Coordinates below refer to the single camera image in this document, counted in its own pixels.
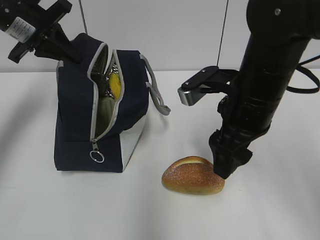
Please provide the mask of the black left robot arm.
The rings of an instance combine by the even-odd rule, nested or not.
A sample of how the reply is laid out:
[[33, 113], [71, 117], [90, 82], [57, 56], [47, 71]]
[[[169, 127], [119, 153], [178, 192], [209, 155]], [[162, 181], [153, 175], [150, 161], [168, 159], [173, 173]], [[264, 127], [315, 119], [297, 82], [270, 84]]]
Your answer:
[[0, 30], [18, 43], [8, 59], [15, 63], [29, 52], [36, 57], [61, 61], [69, 59], [79, 64], [81, 54], [73, 47], [59, 21], [72, 9], [67, 0], [57, 0], [48, 9], [39, 0], [2, 0]]

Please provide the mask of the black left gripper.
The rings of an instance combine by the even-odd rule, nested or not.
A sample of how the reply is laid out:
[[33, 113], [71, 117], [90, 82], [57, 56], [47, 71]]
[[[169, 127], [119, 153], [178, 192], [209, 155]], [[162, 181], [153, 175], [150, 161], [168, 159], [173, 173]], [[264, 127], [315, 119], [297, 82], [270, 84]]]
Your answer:
[[39, 0], [2, 0], [0, 2], [0, 30], [17, 41], [8, 59], [15, 63], [28, 53], [39, 58], [74, 63], [82, 61], [81, 54], [73, 47], [59, 21], [72, 9], [67, 0], [57, 0], [44, 9]]

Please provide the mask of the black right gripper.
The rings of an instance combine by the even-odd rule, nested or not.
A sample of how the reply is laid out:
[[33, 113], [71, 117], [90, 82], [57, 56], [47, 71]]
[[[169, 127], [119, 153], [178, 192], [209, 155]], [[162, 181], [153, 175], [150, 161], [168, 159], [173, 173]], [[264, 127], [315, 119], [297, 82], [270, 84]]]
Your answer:
[[249, 145], [268, 132], [279, 104], [279, 96], [222, 98], [217, 107], [222, 125], [209, 138], [215, 174], [226, 180], [239, 166], [249, 162], [253, 156]]

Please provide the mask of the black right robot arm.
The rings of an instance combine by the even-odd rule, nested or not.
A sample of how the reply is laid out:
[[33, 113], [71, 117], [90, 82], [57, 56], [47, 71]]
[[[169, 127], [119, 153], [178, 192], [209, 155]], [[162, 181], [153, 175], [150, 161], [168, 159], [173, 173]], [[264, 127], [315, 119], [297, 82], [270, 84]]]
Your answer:
[[285, 91], [319, 91], [289, 86], [295, 70], [309, 73], [299, 62], [308, 43], [320, 37], [319, 1], [250, 0], [246, 21], [243, 60], [217, 107], [222, 126], [209, 138], [213, 171], [223, 179], [250, 160], [250, 143], [268, 132]]

